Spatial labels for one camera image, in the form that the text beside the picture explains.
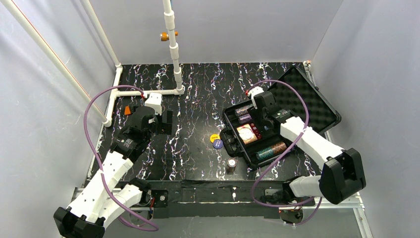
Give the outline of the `purple 500 poker chip stack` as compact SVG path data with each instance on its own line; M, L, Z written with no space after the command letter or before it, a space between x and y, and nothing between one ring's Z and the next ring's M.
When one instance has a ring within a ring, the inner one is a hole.
M252 121L252 117L250 114L245 114L242 116L239 116L238 118L239 123L246 123Z

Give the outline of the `black poker set case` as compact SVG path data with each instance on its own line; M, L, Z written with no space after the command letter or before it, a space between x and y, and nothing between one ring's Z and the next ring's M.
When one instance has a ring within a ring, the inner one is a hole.
M323 137L341 117L305 74L290 67L268 89L259 82L248 100L225 108L220 138L227 153L243 157L251 169L271 164L288 147L298 147L320 168L343 154Z

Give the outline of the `orange black 100 chip stack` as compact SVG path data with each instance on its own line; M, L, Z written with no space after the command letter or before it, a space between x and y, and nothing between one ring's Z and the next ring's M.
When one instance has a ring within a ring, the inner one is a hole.
M235 159L229 159L226 163L226 173L233 174L237 166L237 161Z

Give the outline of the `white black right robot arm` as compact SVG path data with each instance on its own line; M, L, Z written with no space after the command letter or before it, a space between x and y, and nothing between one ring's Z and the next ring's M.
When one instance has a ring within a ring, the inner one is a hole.
M346 150L323 138L292 111L282 109L271 92L260 89L249 94L264 126L303 150L321 170L319 176L297 176L283 183L285 201L322 197L337 205L366 187L362 158L356 149Z

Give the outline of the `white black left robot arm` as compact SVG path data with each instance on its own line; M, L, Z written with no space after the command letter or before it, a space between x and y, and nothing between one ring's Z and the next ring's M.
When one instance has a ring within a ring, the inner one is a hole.
M114 220L140 203L150 189L148 182L141 179L131 180L115 195L109 193L146 151L151 137L170 135L172 125L172 111L158 114L151 107L136 107L82 193L66 208L55 211L53 218L59 233L65 238L102 238Z

